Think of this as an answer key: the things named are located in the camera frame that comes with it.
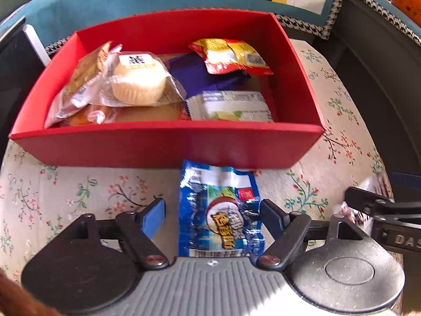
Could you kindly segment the red yellow snack packet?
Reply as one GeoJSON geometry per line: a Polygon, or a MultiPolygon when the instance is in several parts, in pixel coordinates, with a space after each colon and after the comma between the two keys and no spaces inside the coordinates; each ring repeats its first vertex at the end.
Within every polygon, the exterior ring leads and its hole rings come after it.
{"type": "Polygon", "coordinates": [[[224,38],[201,38],[189,45],[205,63],[209,74],[226,74],[245,71],[257,76],[271,76],[263,57],[244,41],[224,38]]]}

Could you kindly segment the brown biscuit packet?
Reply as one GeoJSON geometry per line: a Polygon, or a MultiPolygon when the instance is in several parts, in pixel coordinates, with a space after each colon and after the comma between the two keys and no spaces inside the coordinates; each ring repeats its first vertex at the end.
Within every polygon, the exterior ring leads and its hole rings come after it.
{"type": "Polygon", "coordinates": [[[88,105],[95,105],[93,100],[103,88],[108,69],[121,49],[120,44],[111,48],[107,42],[78,61],[69,82],[51,102],[44,122],[46,129],[55,124],[67,126],[66,120],[70,116],[88,105]]]}

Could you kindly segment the round pastry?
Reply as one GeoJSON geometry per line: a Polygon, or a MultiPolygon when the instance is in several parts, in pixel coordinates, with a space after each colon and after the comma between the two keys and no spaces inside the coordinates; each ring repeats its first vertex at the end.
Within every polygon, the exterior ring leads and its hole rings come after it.
{"type": "Polygon", "coordinates": [[[108,107],[180,103],[187,92],[152,53],[110,53],[93,102],[108,107]]]}

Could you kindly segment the dark blue foil packet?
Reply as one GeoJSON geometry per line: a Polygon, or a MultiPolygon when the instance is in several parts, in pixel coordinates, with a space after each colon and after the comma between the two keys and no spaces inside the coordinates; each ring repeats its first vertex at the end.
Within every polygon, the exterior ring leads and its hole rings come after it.
{"type": "Polygon", "coordinates": [[[183,86],[187,98],[203,91],[234,91],[251,78],[242,70],[210,74],[207,72],[204,60],[196,53],[169,59],[166,65],[171,75],[183,86]]]}

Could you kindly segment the white red jujube snack pouch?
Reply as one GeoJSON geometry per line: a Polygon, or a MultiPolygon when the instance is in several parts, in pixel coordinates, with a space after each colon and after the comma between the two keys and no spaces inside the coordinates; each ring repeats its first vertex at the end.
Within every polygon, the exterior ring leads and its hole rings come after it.
{"type": "Polygon", "coordinates": [[[347,187],[343,202],[340,207],[335,209],[335,213],[344,215],[361,228],[368,228],[373,223],[368,204],[375,203],[377,200],[393,201],[389,178],[383,172],[365,178],[357,186],[347,187]]]}

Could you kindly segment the white Kaprons wafer packet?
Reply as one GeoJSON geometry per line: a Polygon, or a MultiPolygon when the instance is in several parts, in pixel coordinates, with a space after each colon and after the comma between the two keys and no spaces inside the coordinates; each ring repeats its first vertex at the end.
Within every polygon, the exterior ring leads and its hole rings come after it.
{"type": "Polygon", "coordinates": [[[192,121],[273,122],[258,91],[203,91],[186,102],[192,121]]]}

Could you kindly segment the red cardboard box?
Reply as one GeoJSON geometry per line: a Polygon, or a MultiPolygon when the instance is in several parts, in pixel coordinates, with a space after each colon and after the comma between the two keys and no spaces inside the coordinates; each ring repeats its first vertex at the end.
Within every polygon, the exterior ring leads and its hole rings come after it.
{"type": "Polygon", "coordinates": [[[185,160],[234,168],[289,168],[323,134],[323,116],[293,45],[273,14],[184,9],[140,14],[82,29],[53,57],[24,102],[10,139],[54,166],[178,168],[185,160]],[[107,41],[130,51],[179,54],[200,38],[250,44],[273,70],[263,95],[272,123],[139,121],[44,127],[78,60],[107,41]]]}

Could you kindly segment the black glass coffee table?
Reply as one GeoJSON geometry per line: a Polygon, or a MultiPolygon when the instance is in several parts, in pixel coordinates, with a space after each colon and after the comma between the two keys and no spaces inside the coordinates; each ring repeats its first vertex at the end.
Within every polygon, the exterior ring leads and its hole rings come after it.
{"type": "Polygon", "coordinates": [[[38,34],[22,17],[1,34],[1,145],[5,146],[17,115],[48,66],[47,54],[38,34]]]}

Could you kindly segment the blue white snack packet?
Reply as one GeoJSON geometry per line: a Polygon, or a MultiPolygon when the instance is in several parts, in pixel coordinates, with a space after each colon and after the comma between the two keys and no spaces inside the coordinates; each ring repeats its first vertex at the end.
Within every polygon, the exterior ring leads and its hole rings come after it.
{"type": "Polygon", "coordinates": [[[178,203],[178,256],[263,254],[260,193],[253,172],[184,161],[178,203]]]}

